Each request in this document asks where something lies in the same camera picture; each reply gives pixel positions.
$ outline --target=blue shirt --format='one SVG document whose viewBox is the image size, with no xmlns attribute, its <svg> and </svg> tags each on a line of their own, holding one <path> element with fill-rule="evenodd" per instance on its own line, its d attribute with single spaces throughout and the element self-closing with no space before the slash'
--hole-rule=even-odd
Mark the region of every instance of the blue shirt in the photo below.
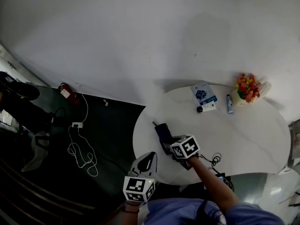
<svg viewBox="0 0 300 225">
<path fill-rule="evenodd" d="M 148 202 L 140 208 L 138 224 L 180 225 L 184 219 L 196 220 L 202 199 L 170 198 Z M 234 225 L 284 225 L 276 215 L 266 212 L 257 205 L 238 203 L 227 211 L 225 216 L 213 202 L 207 202 L 204 212 L 218 217 L 222 224 Z"/>
</svg>

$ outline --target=white cube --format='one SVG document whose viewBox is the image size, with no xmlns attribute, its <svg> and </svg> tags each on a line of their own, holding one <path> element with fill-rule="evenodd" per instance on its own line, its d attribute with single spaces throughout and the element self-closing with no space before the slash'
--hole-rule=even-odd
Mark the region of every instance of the white cube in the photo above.
<svg viewBox="0 0 300 225">
<path fill-rule="evenodd" d="M 127 200 L 146 203 L 154 191 L 154 179 L 125 177 L 123 193 Z"/>
<path fill-rule="evenodd" d="M 200 147 L 193 135 L 185 135 L 170 146 L 177 159 L 187 159 L 200 150 Z"/>
</svg>

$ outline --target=flower vase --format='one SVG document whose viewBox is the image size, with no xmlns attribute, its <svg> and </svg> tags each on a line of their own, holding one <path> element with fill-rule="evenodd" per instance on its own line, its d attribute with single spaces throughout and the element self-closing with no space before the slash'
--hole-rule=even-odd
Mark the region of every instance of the flower vase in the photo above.
<svg viewBox="0 0 300 225">
<path fill-rule="evenodd" d="M 231 92 L 231 99 L 233 106 L 244 106 L 247 104 L 246 100 L 240 98 L 237 88 Z"/>
</svg>

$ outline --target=table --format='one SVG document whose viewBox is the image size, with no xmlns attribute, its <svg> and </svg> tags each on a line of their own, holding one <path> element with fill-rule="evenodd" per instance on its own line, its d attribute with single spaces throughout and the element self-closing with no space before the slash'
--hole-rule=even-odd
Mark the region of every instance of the table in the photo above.
<svg viewBox="0 0 300 225">
<path fill-rule="evenodd" d="M 147 106 L 139 116 L 133 133 L 133 149 L 138 158 L 144 153 L 157 153 L 157 179 L 172 185 L 200 182 L 193 169 L 187 171 L 166 155 L 152 122 L 166 123 L 173 136 L 192 134 L 200 153 L 211 159 L 222 154 L 215 166 L 226 176 L 242 173 L 278 173 L 287 163 L 291 137 L 280 113 L 264 99 L 235 107 L 227 113 L 226 95 L 233 88 L 211 85 L 217 96 L 217 110 L 197 113 L 199 106 L 190 87 L 165 93 Z M 210 163 L 202 161 L 209 167 Z"/>
</svg>

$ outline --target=flower bouquet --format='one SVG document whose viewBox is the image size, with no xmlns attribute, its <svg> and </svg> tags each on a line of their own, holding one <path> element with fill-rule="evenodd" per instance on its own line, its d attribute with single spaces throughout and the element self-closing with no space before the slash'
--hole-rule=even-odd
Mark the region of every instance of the flower bouquet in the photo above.
<svg viewBox="0 0 300 225">
<path fill-rule="evenodd" d="M 254 102 L 256 98 L 260 97 L 260 85 L 260 82 L 254 75 L 246 76 L 245 74 L 241 74 L 236 79 L 236 89 L 231 93 L 232 104 L 242 106 Z"/>
</svg>

